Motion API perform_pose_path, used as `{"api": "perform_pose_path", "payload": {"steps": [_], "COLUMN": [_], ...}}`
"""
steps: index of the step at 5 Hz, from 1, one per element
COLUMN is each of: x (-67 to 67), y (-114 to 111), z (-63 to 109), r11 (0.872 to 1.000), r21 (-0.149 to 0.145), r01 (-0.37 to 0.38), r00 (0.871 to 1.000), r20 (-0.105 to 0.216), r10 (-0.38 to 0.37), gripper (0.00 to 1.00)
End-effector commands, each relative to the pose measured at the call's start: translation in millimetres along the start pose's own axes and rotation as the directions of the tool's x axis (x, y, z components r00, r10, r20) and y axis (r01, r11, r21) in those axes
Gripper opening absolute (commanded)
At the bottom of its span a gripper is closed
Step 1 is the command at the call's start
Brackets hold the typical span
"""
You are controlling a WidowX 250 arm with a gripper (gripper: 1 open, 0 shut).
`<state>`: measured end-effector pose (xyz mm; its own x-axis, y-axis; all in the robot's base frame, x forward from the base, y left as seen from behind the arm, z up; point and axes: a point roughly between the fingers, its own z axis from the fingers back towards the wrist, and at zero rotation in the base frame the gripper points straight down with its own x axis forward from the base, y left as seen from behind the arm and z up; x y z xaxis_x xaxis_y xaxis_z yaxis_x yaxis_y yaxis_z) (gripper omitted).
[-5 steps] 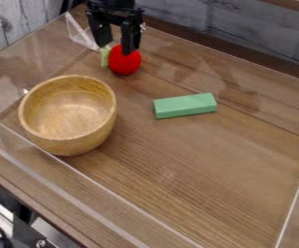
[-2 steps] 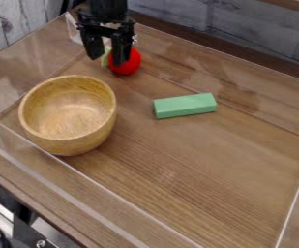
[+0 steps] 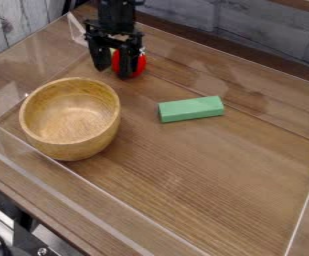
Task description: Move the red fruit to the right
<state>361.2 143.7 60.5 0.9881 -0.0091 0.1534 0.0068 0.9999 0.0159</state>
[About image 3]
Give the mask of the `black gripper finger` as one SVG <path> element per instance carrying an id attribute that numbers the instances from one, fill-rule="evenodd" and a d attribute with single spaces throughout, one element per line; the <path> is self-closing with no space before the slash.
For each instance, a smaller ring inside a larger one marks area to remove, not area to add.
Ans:
<path id="1" fill-rule="evenodd" d="M 120 79 L 130 78 L 138 68 L 138 58 L 140 51 L 136 48 L 123 44 L 119 48 L 119 72 Z"/>
<path id="2" fill-rule="evenodd" d="M 94 38 L 88 38 L 87 43 L 94 66 L 98 71 L 103 71 L 111 66 L 110 48 Z"/>

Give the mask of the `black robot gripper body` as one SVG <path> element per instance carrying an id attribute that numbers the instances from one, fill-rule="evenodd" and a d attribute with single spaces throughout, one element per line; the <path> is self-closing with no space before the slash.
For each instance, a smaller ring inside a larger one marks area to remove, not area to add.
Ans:
<path id="1" fill-rule="evenodd" d="M 94 47 L 118 48 L 122 42 L 115 35 L 126 36 L 127 42 L 138 44 L 142 33 L 135 29 L 135 9 L 144 0 L 99 0 L 98 18 L 87 19 L 86 40 Z"/>

